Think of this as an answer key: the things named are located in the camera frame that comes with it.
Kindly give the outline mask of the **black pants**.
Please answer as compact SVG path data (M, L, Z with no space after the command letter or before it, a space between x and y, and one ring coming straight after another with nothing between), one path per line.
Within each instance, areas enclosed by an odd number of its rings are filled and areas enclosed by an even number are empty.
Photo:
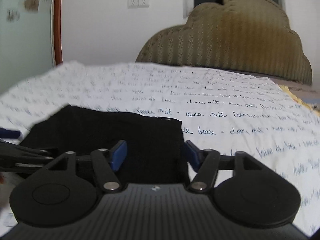
M21 146L48 151L56 158L63 152L88 155L100 148L127 143L127 156L116 176L122 183L188 184L188 164L180 120L148 117L129 112L100 112L66 106L35 124Z

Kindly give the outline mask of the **white script-print bedsheet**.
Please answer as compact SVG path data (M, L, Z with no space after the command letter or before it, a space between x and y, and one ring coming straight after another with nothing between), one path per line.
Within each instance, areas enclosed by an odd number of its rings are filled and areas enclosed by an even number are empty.
M62 64L1 95L1 126L28 134L64 105L181 120L187 140L227 155L245 151L291 182L294 224L319 229L319 116L266 77L149 63Z

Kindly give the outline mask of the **floral patterned blanket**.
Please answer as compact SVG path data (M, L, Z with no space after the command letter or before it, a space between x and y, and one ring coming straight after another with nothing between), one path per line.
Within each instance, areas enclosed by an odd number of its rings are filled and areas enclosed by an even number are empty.
M295 81L271 78L285 93L287 93L295 102L312 110L319 116L319 89L313 89Z

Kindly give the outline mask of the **olive upholstered headboard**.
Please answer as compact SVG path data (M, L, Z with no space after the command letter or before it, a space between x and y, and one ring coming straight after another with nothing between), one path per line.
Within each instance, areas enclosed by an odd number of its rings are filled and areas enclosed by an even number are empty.
M153 35L138 62L265 74L311 85L299 35L272 0L202 3L183 25Z

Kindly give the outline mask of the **frosted glass door panel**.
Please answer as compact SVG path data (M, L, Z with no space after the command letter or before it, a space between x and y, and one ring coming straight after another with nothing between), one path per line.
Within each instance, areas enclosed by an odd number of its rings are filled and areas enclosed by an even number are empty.
M1 0L1 92L54 66L53 0Z

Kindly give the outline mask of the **white double wall socket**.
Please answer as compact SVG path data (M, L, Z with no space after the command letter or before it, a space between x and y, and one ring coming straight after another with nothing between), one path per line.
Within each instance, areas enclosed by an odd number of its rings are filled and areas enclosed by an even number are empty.
M149 6L149 0L127 0L128 9L148 8Z

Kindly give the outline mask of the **orange wooden door frame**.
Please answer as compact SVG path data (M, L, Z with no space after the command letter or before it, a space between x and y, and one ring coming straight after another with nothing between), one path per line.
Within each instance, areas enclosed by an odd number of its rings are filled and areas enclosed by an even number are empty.
M61 43L61 7L62 0L53 0L53 50L56 66L63 62Z

